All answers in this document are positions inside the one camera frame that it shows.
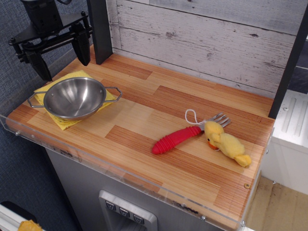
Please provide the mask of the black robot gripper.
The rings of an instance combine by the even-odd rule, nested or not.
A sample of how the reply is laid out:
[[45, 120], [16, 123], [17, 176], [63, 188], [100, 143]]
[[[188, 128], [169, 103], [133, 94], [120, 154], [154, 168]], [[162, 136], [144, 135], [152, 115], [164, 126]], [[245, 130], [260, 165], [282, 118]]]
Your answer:
[[52, 81], [40, 51], [52, 51], [71, 43], [79, 61], [90, 62], [90, 35], [92, 27], [85, 11], [60, 14], [54, 0], [23, 0], [30, 19], [29, 26], [9, 40], [16, 51], [25, 52], [25, 62], [31, 64], [45, 81]]

